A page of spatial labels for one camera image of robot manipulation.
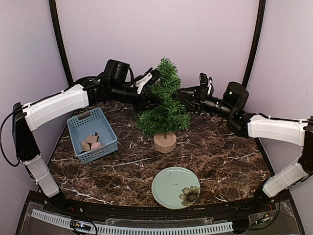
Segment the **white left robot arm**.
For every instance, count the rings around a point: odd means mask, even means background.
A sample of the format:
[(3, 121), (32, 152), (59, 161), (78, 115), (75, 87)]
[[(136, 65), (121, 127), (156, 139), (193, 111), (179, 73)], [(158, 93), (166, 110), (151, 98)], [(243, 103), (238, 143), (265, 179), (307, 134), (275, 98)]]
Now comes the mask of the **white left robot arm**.
[(22, 162), (40, 189), (50, 199), (50, 206), (58, 213), (66, 213), (69, 203), (58, 195), (61, 190), (41, 157), (33, 132), (42, 125), (75, 110), (106, 101), (132, 104), (136, 112), (156, 107), (160, 101), (145, 88), (158, 81), (148, 73), (131, 82), (118, 82), (107, 77), (84, 77), (70, 88), (46, 98), (14, 105), (13, 139), (17, 158)]

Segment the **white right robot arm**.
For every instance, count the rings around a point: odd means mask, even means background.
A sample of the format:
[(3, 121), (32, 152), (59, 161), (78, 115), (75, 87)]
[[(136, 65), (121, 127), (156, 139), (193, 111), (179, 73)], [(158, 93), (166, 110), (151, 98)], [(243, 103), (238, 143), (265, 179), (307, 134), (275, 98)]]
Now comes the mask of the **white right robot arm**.
[(249, 93), (237, 82), (228, 84), (222, 99), (212, 96), (211, 92), (212, 85), (201, 82), (199, 86), (178, 89), (176, 98), (193, 113), (207, 112), (226, 119), (229, 131), (238, 137), (283, 141), (303, 148), (299, 158), (268, 178), (255, 191), (249, 205), (253, 212), (261, 212), (268, 205), (269, 198), (312, 176), (312, 119), (284, 119), (246, 112), (244, 106)]

